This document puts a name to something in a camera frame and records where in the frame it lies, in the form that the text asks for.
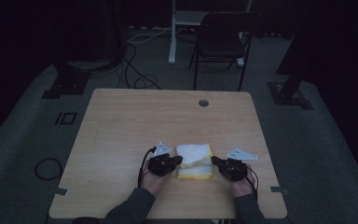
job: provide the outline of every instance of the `person's arm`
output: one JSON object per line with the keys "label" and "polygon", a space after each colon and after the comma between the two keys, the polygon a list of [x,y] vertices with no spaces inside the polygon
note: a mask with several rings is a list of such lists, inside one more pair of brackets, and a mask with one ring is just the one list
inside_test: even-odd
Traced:
{"label": "person's arm", "polygon": [[142,223],[152,208],[156,196],[171,174],[163,177],[153,175],[144,169],[141,187],[135,189],[127,201],[113,208],[103,220],[103,224]]}
{"label": "person's arm", "polygon": [[[249,180],[254,184],[255,178],[252,176],[252,172],[248,172]],[[234,196],[235,213],[237,220],[246,224],[264,224],[267,223],[263,214],[261,213],[253,188],[246,180],[240,180],[231,182],[226,179],[230,185],[232,194]]]}
{"label": "person's arm", "polygon": [[116,206],[106,215],[103,224],[142,223],[155,199],[155,196],[146,189],[134,189],[127,201]]}

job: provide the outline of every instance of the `gray carpet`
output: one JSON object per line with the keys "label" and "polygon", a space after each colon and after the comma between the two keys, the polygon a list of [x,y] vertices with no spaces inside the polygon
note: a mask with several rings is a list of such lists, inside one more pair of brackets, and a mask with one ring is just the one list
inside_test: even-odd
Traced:
{"label": "gray carpet", "polygon": [[[194,40],[193,35],[179,36]],[[358,166],[317,89],[305,82],[300,87],[314,110],[275,105],[269,93],[268,81],[287,79],[275,72],[290,42],[281,37],[255,38],[242,86],[242,91],[253,96],[277,177],[286,191],[288,219],[270,222],[358,223]],[[191,90],[193,71],[187,67],[193,44],[178,41],[174,65],[168,64],[169,45],[166,35],[134,44],[137,50],[132,64],[143,75],[155,76],[164,90]],[[133,52],[128,47],[126,58]],[[95,64],[76,66],[88,69]],[[45,222],[52,190],[59,182],[36,178],[35,165],[45,158],[66,164],[93,90],[127,88],[119,79],[124,68],[94,72],[83,95],[63,95],[56,100],[41,99],[57,76],[54,67],[34,80],[0,128],[0,223]],[[202,64],[198,90],[235,91],[239,72],[235,66],[226,70],[225,64]],[[132,85],[138,75],[131,69],[127,75]],[[60,113],[77,113],[75,122],[56,124]],[[59,169],[50,161],[39,171],[47,176],[56,175]],[[48,223],[71,221],[50,219]]]}

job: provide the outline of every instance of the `chair leg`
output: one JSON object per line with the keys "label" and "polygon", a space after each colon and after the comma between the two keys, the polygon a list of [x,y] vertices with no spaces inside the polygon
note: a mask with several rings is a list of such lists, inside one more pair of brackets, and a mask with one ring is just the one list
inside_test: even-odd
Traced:
{"label": "chair leg", "polygon": [[238,87],[238,91],[241,91],[243,77],[245,75],[245,70],[246,70],[246,64],[248,63],[248,56],[249,56],[248,52],[245,54],[245,58],[243,60],[243,68],[242,68],[242,71],[241,71],[240,86]]}
{"label": "chair leg", "polygon": [[231,67],[231,65],[234,64],[235,61],[237,61],[237,59],[233,59],[227,69],[229,69]]}
{"label": "chair leg", "polygon": [[197,73],[199,72],[199,52],[196,52],[196,68],[194,71],[194,83],[193,83],[193,91],[196,89],[197,87]]}
{"label": "chair leg", "polygon": [[194,47],[193,49],[193,54],[191,55],[191,61],[190,61],[190,65],[188,66],[188,69],[191,68],[191,64],[193,64],[194,61],[194,54],[196,53],[196,47]]}

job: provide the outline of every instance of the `hand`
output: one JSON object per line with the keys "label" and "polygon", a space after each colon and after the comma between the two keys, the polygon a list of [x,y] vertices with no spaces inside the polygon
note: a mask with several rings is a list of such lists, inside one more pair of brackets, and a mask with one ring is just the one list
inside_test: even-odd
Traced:
{"label": "hand", "polygon": [[[248,169],[248,178],[249,180],[252,182],[252,184],[255,184],[255,178],[252,176],[252,172],[251,170]],[[247,194],[252,194],[253,192],[253,188],[251,186],[251,184],[248,182],[248,180],[246,178],[244,178],[243,180],[240,181],[236,181],[236,182],[231,182],[228,179],[225,178],[225,180],[228,182],[232,193],[234,195],[234,197],[240,197],[243,195],[247,195]]]}
{"label": "hand", "polygon": [[143,177],[141,182],[141,188],[147,189],[150,193],[152,193],[156,197],[159,191],[161,190],[162,186],[164,185],[164,183],[171,176],[171,173],[165,176],[153,175],[153,173],[151,173],[149,169],[147,169],[148,164],[149,161],[146,161],[146,166],[142,173]]}

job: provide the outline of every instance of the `dark background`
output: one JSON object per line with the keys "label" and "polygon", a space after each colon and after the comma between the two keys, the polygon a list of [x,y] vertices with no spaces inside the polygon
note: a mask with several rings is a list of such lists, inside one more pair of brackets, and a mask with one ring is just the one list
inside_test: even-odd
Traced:
{"label": "dark background", "polygon": [[[113,2],[117,6],[110,11]],[[241,4],[233,0],[178,2],[179,9],[195,10]],[[0,0],[0,125],[47,66],[57,60],[115,58],[114,49],[103,51],[106,46],[95,44],[107,36],[117,43],[116,35],[104,31],[114,34],[121,25],[170,26],[171,8],[171,1],[166,0],[93,5]],[[251,10],[266,19],[261,35],[295,37],[278,73],[299,76],[318,87],[358,161],[358,1],[254,0]],[[90,28],[101,23],[106,25]]]}

